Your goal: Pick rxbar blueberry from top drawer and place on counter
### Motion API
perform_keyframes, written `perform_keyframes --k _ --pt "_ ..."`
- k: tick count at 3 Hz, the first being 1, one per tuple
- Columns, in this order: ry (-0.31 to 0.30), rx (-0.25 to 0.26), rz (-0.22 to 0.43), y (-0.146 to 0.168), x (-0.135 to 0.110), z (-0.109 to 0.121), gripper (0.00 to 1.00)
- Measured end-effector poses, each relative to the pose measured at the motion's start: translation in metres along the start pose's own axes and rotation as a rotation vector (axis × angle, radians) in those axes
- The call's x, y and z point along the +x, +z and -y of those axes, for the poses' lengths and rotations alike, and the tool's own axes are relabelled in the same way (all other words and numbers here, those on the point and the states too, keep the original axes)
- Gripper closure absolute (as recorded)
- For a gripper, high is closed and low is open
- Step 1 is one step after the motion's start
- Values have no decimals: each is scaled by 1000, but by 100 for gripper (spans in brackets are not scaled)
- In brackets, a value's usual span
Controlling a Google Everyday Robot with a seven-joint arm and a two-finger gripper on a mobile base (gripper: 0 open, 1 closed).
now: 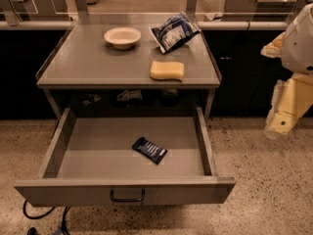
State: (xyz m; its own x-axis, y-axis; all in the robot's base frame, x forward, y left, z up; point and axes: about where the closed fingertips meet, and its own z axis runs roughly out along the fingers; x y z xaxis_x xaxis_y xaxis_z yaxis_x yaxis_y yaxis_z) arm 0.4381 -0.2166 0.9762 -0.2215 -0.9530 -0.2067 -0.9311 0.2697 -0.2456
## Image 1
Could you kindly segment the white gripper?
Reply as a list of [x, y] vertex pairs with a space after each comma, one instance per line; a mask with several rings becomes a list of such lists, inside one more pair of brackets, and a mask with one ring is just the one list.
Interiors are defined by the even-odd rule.
[[264, 133], [270, 139], [287, 136], [313, 106], [313, 4], [306, 5], [288, 26], [265, 45], [260, 54], [281, 58], [285, 69], [297, 72], [274, 86]]

